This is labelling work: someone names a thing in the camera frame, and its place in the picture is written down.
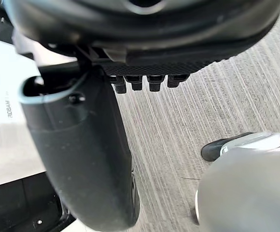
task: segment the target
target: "gray carpet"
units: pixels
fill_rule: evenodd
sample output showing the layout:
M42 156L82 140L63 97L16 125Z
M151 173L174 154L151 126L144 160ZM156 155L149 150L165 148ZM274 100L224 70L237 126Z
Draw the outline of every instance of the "gray carpet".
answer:
M280 19L247 52L193 74L179 88L118 95L134 156L141 212L131 232L196 232L190 208L209 166L203 145L246 131L280 132Z

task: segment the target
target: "textured black surface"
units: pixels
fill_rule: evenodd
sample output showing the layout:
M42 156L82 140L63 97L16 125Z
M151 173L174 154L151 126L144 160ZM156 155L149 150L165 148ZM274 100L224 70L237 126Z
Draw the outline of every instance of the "textured black surface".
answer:
M166 63L150 66L127 66L125 64L110 63L102 65L108 75L177 75L184 73L195 73L206 67L212 62L194 62L194 63Z

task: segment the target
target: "screw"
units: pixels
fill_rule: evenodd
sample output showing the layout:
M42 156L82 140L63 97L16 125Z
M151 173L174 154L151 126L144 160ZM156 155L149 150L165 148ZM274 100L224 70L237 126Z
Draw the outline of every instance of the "screw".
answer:
M69 101L72 104L77 104L85 101L85 96L81 93L74 93L69 96Z

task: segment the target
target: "gray fabric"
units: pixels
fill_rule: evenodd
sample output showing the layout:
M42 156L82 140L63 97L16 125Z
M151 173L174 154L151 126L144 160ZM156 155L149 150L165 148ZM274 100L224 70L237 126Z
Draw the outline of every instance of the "gray fabric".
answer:
M247 131L280 132L280 19L247 52L193 74L179 88L118 95L134 156L141 212L131 232L196 232L190 219L203 145Z

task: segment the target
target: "black plastic casing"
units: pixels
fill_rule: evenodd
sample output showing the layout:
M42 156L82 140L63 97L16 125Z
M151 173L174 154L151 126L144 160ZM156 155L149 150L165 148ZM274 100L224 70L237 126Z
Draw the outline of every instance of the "black plastic casing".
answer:
M72 214L96 231L121 231L139 216L132 157L111 84L86 74L59 93L31 96L22 107L57 193Z

